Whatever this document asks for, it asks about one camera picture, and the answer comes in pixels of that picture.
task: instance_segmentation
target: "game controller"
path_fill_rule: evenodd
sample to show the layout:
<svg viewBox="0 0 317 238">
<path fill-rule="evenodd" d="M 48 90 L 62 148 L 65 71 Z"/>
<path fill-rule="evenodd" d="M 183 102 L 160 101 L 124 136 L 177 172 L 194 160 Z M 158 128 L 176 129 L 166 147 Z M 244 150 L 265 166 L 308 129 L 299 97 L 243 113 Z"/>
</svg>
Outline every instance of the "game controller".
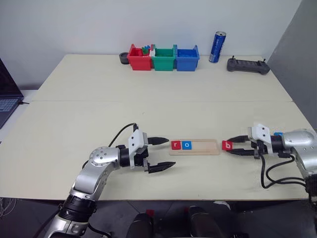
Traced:
<svg viewBox="0 0 317 238">
<path fill-rule="evenodd" d="M 230 72 L 233 71 L 245 71 L 245 72 L 258 72 L 262 75 L 267 74 L 270 71 L 269 66 L 263 61 L 248 61 L 248 60 L 239 60 L 234 56 L 228 59 L 227 70 Z"/>
</svg>

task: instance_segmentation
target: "blue can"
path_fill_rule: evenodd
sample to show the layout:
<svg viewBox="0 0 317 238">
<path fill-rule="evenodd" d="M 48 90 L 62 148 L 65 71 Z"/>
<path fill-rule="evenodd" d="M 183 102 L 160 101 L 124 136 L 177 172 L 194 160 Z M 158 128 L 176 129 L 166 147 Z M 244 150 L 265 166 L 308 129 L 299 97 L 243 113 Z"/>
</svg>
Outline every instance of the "blue can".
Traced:
<svg viewBox="0 0 317 238">
<path fill-rule="evenodd" d="M 220 52 L 221 52 L 224 40 L 226 39 L 226 35 L 227 34 L 223 31 L 216 32 L 214 36 L 212 48 L 211 48 L 211 53 L 209 56 L 209 61 L 211 63 L 217 63 L 219 61 Z"/>
</svg>

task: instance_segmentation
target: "white tabletop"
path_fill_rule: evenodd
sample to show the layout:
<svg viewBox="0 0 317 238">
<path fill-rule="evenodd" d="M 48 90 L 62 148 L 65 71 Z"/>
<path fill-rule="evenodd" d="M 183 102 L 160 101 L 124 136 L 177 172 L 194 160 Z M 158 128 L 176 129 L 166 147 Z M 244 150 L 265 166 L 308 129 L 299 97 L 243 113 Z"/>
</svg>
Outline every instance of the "white tabletop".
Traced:
<svg viewBox="0 0 317 238">
<path fill-rule="evenodd" d="M 311 128 L 292 102 L 32 102 L 0 144 L 0 197 L 65 199 L 92 150 L 108 145 L 126 124 L 148 136 L 211 138 L 219 144 L 261 122 L 272 130 Z M 114 145 L 127 142 L 125 131 Z M 219 156 L 170 156 L 169 144 L 149 148 L 153 164 L 176 161 L 164 172 L 113 172 L 101 200 L 307 198 L 298 185 L 260 184 L 261 161 L 221 152 Z M 268 158 L 268 166 L 283 161 Z M 295 163 L 272 171 L 274 179 L 297 176 Z"/>
<path fill-rule="evenodd" d="M 228 72 L 226 62 L 201 57 L 195 72 L 133 71 L 119 56 L 66 55 L 34 101 L 289 102 L 274 74 Z M 261 57 L 236 57 L 260 60 Z"/>
<path fill-rule="evenodd" d="M 32 101 L 32 98 L 34 97 L 37 90 L 21 90 L 24 99 L 23 101 L 25 103 L 30 103 Z M 21 104 L 19 105 L 12 115 L 9 117 L 9 119 L 5 122 L 3 127 L 0 129 L 0 141 L 3 141 L 6 137 L 6 135 L 9 133 L 9 131 L 14 126 L 15 122 L 19 119 L 19 117 L 23 114 L 23 112 L 28 107 L 28 104 Z"/>
</svg>

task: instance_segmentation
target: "floor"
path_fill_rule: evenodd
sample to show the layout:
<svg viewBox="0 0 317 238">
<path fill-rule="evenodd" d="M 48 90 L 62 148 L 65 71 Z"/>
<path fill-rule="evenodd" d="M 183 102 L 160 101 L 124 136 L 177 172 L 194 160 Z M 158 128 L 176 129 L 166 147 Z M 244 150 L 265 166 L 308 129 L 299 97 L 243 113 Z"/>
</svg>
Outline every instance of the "floor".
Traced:
<svg viewBox="0 0 317 238">
<path fill-rule="evenodd" d="M 234 202 L 229 204 L 231 209 L 237 208 Z M 184 211 L 192 205 L 200 206 L 212 214 L 227 237 L 232 232 L 245 232 L 250 238 L 316 237 L 313 211 L 307 201 L 287 202 L 245 212 L 234 212 L 226 205 L 212 201 L 107 201 L 98 204 L 90 223 L 99 230 L 112 231 L 114 238 L 125 238 L 134 217 L 147 209 L 153 209 L 157 238 L 188 236 Z M 254 203 L 244 207 L 254 208 Z M 55 210 L 54 205 L 18 200 L 13 212 L 0 219 L 0 237 L 32 237 Z M 100 238 L 101 235 L 87 230 L 83 237 Z"/>
</svg>

